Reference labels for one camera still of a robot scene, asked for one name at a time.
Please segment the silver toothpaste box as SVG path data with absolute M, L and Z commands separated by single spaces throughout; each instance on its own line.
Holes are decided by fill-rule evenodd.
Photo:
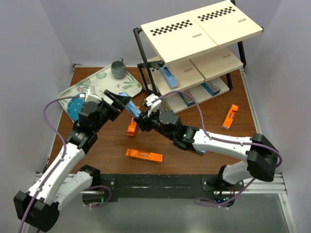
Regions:
M 193 96 L 189 90 L 184 90 L 183 94 L 180 94 L 180 97 L 187 106 L 192 106 L 195 104 L 193 101 Z
M 166 111 L 172 110 L 166 100 L 161 101 L 160 109 L 161 109 L 161 112 L 166 112 Z
M 221 89 L 213 82 L 208 81 L 201 84 L 201 86 L 211 95 L 215 96 L 220 93 Z

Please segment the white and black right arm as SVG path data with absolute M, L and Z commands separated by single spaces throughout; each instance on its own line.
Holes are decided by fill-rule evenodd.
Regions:
M 154 130 L 181 150 L 215 152 L 239 159 L 233 165 L 220 168 L 218 176 L 209 183 L 217 189 L 227 191 L 236 183 L 251 177 L 263 182 L 274 180 L 280 161 L 278 150 L 260 133 L 253 137 L 232 137 L 205 132 L 184 125 L 173 111 L 151 114 L 143 111 L 134 121 L 142 131 Z

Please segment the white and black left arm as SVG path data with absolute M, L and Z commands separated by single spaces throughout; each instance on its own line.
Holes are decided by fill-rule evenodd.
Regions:
M 72 130 L 67 138 L 60 137 L 63 146 L 50 167 L 27 192 L 19 191 L 14 196 L 16 213 L 21 223 L 40 231 L 49 231 L 56 223 L 60 212 L 84 190 L 100 187 L 100 171 L 90 166 L 83 167 L 72 180 L 66 182 L 71 170 L 88 153 L 97 140 L 97 133 L 107 121 L 114 121 L 131 101 L 125 93 L 119 95 L 108 90 L 105 98 L 99 98 L 88 90 L 75 96 L 85 100 Z

